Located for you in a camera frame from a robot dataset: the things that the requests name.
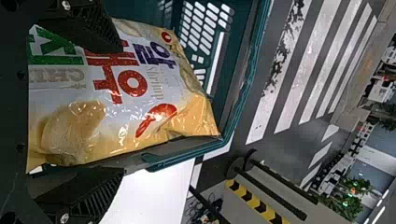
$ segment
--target white wall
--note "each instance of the white wall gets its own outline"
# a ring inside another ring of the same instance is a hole
[[[390,175],[396,176],[396,158],[373,147],[364,146],[358,155],[358,160],[374,166]]]

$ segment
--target red logo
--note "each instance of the red logo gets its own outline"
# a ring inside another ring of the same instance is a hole
[[[165,32],[165,31],[163,31],[162,33],[161,33],[161,36],[163,37],[163,40],[166,42],[166,43],[170,43],[171,41],[172,41],[172,36],[171,35],[169,35],[167,32]]]

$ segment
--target hazard stripe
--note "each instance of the hazard stripe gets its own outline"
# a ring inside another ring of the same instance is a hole
[[[227,180],[225,185],[265,220],[272,224],[290,224],[287,219],[278,214],[272,207],[262,202],[256,195],[248,191],[247,188],[236,182],[236,180]]]

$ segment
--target chip bag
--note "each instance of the chip bag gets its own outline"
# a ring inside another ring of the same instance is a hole
[[[95,54],[30,30],[28,170],[70,166],[178,136],[219,136],[172,31],[114,19],[123,53]]]

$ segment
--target teal shopping basket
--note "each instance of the teal shopping basket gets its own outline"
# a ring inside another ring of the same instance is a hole
[[[105,0],[114,18],[174,30],[209,99],[222,139],[180,137],[88,166],[158,171],[224,147],[233,135],[256,73],[271,0]]]

